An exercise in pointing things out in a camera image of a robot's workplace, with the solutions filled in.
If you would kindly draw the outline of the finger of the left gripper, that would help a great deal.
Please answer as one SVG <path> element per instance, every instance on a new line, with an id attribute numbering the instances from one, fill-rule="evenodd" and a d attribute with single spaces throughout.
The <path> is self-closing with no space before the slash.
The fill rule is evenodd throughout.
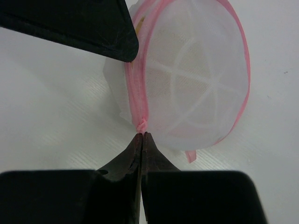
<path id="1" fill-rule="evenodd" d="M 2 0 L 0 25 L 122 62 L 139 50 L 123 0 Z"/>

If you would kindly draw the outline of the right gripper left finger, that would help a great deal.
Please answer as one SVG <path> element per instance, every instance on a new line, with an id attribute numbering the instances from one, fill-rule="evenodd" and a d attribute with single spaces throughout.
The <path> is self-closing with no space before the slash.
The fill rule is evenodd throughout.
<path id="1" fill-rule="evenodd" d="M 107 181 L 100 191 L 108 220 L 112 224 L 138 224 L 141 203 L 142 134 L 136 134 L 127 148 L 98 169 Z"/>

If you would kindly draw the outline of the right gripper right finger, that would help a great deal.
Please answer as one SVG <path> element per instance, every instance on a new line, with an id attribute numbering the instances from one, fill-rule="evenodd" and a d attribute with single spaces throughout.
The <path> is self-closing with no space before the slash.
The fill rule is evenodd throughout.
<path id="1" fill-rule="evenodd" d="M 176 191 L 172 186 L 172 174 L 180 172 L 157 148 L 152 134 L 145 132 L 142 139 L 141 193 L 145 218 L 148 224 L 155 217 L 151 210 L 156 206 L 169 206 Z"/>

